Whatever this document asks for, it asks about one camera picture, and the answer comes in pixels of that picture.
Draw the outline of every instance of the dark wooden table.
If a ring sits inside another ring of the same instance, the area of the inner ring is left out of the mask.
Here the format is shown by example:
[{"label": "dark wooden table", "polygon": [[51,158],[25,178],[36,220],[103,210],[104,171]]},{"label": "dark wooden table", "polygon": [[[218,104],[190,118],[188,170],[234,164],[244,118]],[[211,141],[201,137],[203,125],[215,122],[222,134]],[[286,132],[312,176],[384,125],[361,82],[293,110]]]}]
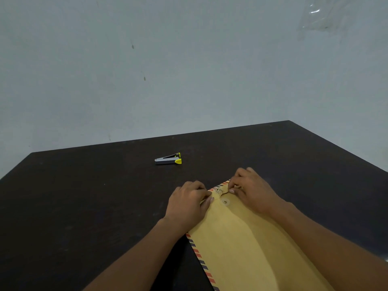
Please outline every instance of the dark wooden table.
[{"label": "dark wooden table", "polygon": [[[154,159],[182,153],[182,165]],[[388,173],[290,121],[31,153],[0,180],[0,289],[81,290],[164,216],[176,186],[253,167],[330,230],[388,257]],[[182,238],[154,290],[211,290]]]}]

